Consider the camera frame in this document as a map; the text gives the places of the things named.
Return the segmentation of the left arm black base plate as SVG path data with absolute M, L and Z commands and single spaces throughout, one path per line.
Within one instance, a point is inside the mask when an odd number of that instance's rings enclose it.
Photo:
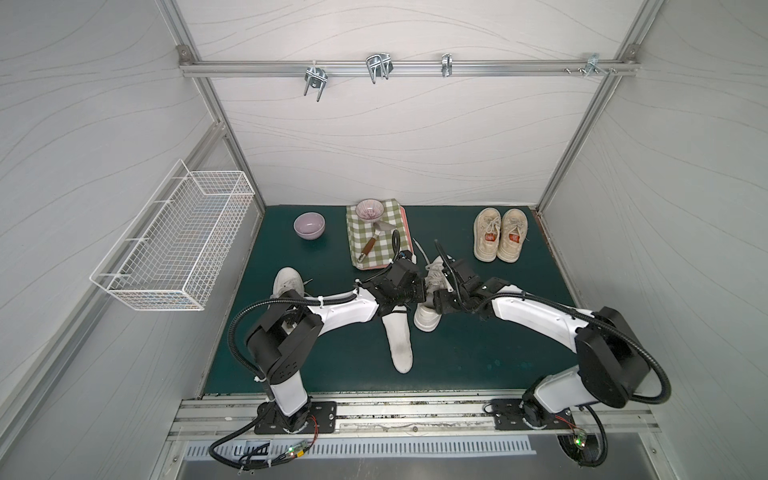
M 266 434 L 320 434 L 333 433 L 336 428 L 337 403 L 313 401 L 288 416 L 276 401 L 265 402 L 257 410 L 257 423 L 253 427 L 257 435 Z

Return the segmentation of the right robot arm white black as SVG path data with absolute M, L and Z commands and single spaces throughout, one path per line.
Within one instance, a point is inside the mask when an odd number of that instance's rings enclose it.
M 425 292 L 418 317 L 463 312 L 495 318 L 548 337 L 576 355 L 575 366 L 543 376 L 525 391 L 519 409 L 534 428 L 572 407 L 620 409 L 630 402 L 669 399 L 665 372 L 614 309 L 576 309 L 499 278 L 483 281 L 462 261 L 443 258 L 427 267 Z

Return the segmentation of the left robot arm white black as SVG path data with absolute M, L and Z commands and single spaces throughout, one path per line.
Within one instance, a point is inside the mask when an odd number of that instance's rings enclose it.
M 285 417 L 307 410 L 310 403 L 300 370 L 318 338 L 328 332 L 374 319 L 382 321 L 394 368 L 405 374 L 413 366 L 408 306 L 426 298 L 424 275 L 408 258 L 399 258 L 348 293 L 309 297 L 298 285 L 298 272 L 284 268 L 275 284 L 278 294 L 246 335 L 255 378 L 266 384 Z

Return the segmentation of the white sneaker with laces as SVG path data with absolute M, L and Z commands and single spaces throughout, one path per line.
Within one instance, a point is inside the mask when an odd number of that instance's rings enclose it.
M 306 297 L 306 282 L 300 273 L 292 267 L 281 268 L 274 279 L 271 298 L 279 298 L 289 291 L 295 291 L 301 297 Z

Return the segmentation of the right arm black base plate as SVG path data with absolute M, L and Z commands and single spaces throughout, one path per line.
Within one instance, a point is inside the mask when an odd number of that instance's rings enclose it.
M 499 431 L 571 430 L 575 427 L 569 418 L 569 410 L 551 413 L 535 400 L 492 399 L 482 411 L 492 418 L 494 428 Z

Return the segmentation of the white insole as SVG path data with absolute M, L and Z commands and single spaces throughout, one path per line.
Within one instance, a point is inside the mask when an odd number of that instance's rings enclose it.
M 382 318 L 387 335 L 392 363 L 401 374 L 407 374 L 413 366 L 408 311 L 405 306 L 397 306 Z

